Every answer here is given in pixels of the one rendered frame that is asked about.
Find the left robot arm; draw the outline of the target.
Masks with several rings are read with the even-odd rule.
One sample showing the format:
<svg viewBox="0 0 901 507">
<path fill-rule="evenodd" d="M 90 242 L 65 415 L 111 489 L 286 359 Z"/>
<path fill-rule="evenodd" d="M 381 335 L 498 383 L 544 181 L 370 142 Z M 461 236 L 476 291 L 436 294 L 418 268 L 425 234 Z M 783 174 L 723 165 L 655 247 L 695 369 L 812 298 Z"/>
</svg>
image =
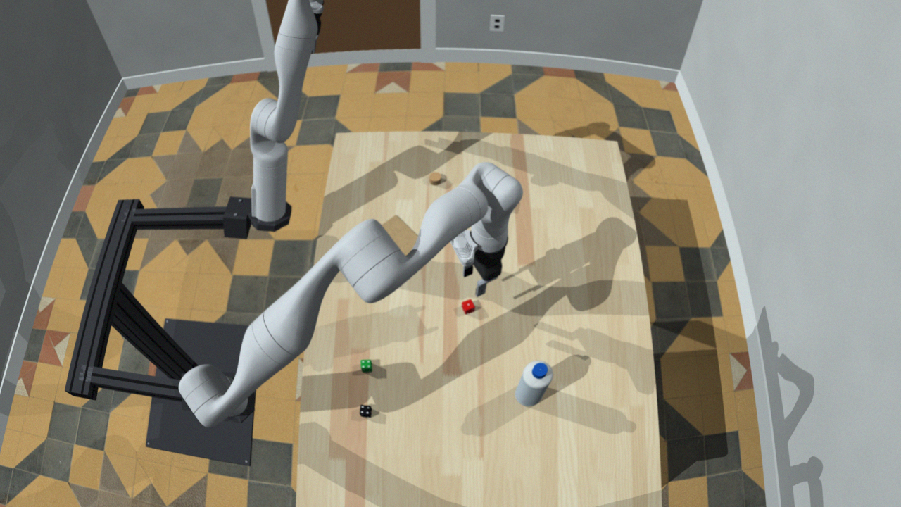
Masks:
<svg viewBox="0 0 901 507">
<path fill-rule="evenodd" d="M 279 101 L 267 97 L 254 107 L 250 122 L 253 155 L 252 216 L 265 222 L 286 212 L 289 140 L 295 130 L 305 72 L 317 36 L 309 0 L 289 0 L 275 44 Z M 281 142 L 281 144 L 280 144 Z"/>
</svg>

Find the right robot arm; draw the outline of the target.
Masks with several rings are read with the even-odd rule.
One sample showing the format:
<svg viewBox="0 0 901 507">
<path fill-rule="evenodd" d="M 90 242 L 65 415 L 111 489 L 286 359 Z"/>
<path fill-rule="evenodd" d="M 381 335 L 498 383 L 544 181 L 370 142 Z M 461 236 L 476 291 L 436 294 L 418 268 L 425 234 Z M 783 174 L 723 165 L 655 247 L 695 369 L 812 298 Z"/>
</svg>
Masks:
<svg viewBox="0 0 901 507">
<path fill-rule="evenodd" d="M 307 349 L 338 272 L 364 302 L 381 301 L 466 229 L 473 226 L 486 238 L 503 235 L 521 199 L 515 177 L 492 163 L 478 163 L 459 186 L 432 202 L 407 256 L 379 221 L 363 221 L 250 324 L 234 379 L 214 365 L 199 365 L 184 374 L 179 393 L 205 427 L 238 416 L 246 410 L 248 396 Z"/>
</svg>

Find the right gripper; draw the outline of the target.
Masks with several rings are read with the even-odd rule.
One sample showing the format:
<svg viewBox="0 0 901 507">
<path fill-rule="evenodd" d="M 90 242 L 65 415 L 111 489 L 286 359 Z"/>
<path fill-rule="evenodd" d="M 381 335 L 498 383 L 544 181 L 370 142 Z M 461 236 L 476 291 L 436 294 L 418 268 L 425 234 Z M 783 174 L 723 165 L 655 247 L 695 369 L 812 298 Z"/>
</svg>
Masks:
<svg viewBox="0 0 901 507">
<path fill-rule="evenodd" d="M 486 285 L 498 279 L 502 272 L 501 259 L 508 245 L 508 230 L 496 238 L 486 238 L 472 226 L 451 241 L 459 261 L 463 264 L 463 276 L 473 273 L 473 264 L 482 280 L 477 280 L 476 296 L 486 293 Z"/>
</svg>

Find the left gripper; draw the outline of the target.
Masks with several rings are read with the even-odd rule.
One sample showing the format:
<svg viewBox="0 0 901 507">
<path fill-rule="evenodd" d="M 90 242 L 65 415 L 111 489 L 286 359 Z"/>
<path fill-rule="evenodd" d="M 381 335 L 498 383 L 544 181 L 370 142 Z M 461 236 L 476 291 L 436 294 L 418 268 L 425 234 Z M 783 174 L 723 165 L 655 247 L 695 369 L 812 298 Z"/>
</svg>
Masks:
<svg viewBox="0 0 901 507">
<path fill-rule="evenodd" d="M 312 10 L 313 10 L 313 14 L 315 14 L 315 19 L 317 20 L 317 29 L 318 29 L 317 36 L 316 36 L 316 39 L 315 39 L 315 43 L 313 43 L 313 51 L 312 51 L 312 54 L 314 54 L 314 53 L 315 53 L 315 48 L 316 48 L 316 41 L 317 41 L 317 38 L 318 38 L 318 36 L 319 36 L 319 33 L 320 33 L 320 27 L 321 27 L 321 20 L 319 20 L 319 19 L 320 19 L 321 15 L 322 15 L 322 12 L 324 12 L 324 6 L 323 6 L 324 0 L 310 0 L 310 3 L 311 3 Z"/>
</svg>

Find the grey bottle with blue cap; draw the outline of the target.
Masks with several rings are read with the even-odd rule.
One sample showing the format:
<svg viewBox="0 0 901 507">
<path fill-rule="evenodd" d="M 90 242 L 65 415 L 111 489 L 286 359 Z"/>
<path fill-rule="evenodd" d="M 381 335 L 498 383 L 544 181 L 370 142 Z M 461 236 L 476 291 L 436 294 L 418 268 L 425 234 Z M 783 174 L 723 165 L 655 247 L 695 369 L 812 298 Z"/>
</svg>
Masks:
<svg viewBox="0 0 901 507">
<path fill-rule="evenodd" d="M 532 368 L 534 367 L 534 368 Z M 516 401 L 522 406 L 536 405 L 545 394 L 545 389 L 553 381 L 553 369 L 544 361 L 532 361 L 522 371 L 522 377 L 515 390 Z"/>
</svg>

